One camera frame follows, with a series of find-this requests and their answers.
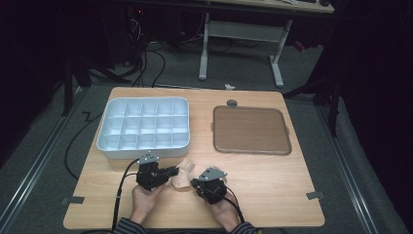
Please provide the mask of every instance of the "gray carpet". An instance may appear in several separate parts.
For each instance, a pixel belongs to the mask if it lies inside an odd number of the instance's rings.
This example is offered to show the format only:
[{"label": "gray carpet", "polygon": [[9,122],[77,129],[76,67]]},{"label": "gray carpet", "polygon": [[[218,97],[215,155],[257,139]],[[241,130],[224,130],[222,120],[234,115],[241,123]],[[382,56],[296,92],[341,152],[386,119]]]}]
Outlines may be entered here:
[{"label": "gray carpet", "polygon": [[[156,49],[160,48],[160,45],[155,44],[151,47]],[[225,46],[217,46],[213,49],[222,50],[222,48],[225,49]],[[225,53],[211,52],[208,78],[205,81],[199,81],[197,77],[200,49],[182,47],[178,50],[164,46],[158,52],[165,57],[166,67],[157,84],[205,89],[225,89],[224,84],[230,84],[237,90],[286,93],[305,84],[322,48],[309,49],[303,53],[291,47],[283,50],[280,67],[285,86],[281,90],[275,87],[268,58],[250,53],[250,51],[252,51],[250,48],[240,46],[231,48]],[[148,67],[143,78],[146,86],[152,83],[163,66],[161,57],[154,53],[147,55]],[[123,69],[125,68],[119,68],[117,71],[122,72]],[[66,230],[62,226],[67,206],[60,202],[64,197],[71,196],[76,186],[76,180],[64,167],[64,154],[71,139],[88,123],[85,121],[86,114],[83,112],[91,112],[91,118],[102,112],[110,91],[115,86],[121,85],[107,80],[94,79],[94,84],[68,120],[45,170],[21,207],[9,233],[79,233],[79,231]],[[285,228],[285,230],[288,233],[364,233],[340,173],[329,135],[308,97],[301,95],[288,99],[286,104],[315,188],[325,195],[320,200],[325,225],[314,228]],[[12,158],[1,169],[0,211],[5,211],[25,174],[40,153],[59,120],[63,110],[62,104],[62,89],[60,89],[55,94],[53,102],[32,124],[29,133]],[[340,108],[341,114],[337,123],[338,139],[375,218],[378,232],[408,233],[368,164],[342,103]],[[70,147],[68,164],[76,175],[82,170],[97,124],[98,121],[94,121],[87,126]],[[265,229],[264,233],[276,234],[281,231],[277,228]]]}]

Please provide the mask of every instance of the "person's right hand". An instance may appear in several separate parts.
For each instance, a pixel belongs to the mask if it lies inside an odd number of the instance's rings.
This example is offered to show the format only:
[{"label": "person's right hand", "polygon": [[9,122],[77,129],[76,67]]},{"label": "person's right hand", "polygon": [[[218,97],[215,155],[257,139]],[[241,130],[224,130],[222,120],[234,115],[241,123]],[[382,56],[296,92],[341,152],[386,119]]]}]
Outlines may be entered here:
[{"label": "person's right hand", "polygon": [[[233,194],[227,193],[225,197],[232,201],[234,204],[238,205]],[[208,202],[206,202],[206,204],[212,211],[215,220],[219,224],[221,224],[228,233],[230,233],[232,230],[234,230],[234,228],[236,228],[240,224],[237,210],[228,201],[222,199],[218,203],[212,205]]]}]

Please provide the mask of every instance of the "tape piece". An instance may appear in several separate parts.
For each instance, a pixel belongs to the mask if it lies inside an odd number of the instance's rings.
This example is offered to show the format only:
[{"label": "tape piece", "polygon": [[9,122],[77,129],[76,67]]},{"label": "tape piece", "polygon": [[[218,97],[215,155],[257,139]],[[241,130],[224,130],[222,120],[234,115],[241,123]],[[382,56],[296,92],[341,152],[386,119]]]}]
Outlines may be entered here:
[{"label": "tape piece", "polygon": [[60,202],[61,205],[67,206],[69,204],[83,204],[83,201],[85,201],[85,197],[75,197],[72,196],[70,198],[63,198]]},{"label": "tape piece", "polygon": [[316,199],[316,198],[318,198],[319,200],[321,200],[321,199],[323,199],[323,198],[325,197],[325,195],[324,195],[323,192],[317,192],[317,191],[314,191],[314,192],[311,192],[311,193],[307,193],[306,195],[307,195],[307,198],[308,198],[309,200],[313,200],[313,199]]}]

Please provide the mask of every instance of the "plastic storage box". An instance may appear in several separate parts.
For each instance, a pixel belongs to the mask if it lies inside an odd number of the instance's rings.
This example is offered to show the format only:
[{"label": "plastic storage box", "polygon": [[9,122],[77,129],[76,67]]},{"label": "plastic storage box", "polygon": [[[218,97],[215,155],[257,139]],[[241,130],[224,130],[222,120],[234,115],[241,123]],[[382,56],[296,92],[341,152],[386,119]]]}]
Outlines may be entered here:
[{"label": "plastic storage box", "polygon": [[189,105],[183,97],[126,97],[108,101],[97,148],[109,159],[188,152]]}]

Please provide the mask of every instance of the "person's arm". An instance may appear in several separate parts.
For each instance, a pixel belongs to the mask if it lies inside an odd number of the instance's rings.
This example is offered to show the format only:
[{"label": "person's arm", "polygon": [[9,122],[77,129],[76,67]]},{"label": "person's arm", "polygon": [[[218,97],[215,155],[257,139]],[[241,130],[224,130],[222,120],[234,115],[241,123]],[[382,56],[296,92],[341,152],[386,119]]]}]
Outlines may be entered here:
[{"label": "person's arm", "polygon": [[[237,201],[233,194],[227,193],[226,198],[234,204]],[[249,222],[241,223],[236,208],[226,200],[221,200],[215,204],[207,204],[212,211],[215,220],[221,224],[228,233],[231,234],[253,234],[256,233],[255,227]]]},{"label": "person's arm", "polygon": [[161,185],[155,188],[153,191],[148,191],[141,186],[137,185],[131,191],[132,197],[132,212],[131,217],[121,218],[116,229],[113,231],[115,234],[149,234],[142,223],[147,216],[149,216],[155,207],[156,200],[164,190],[165,186]]}]

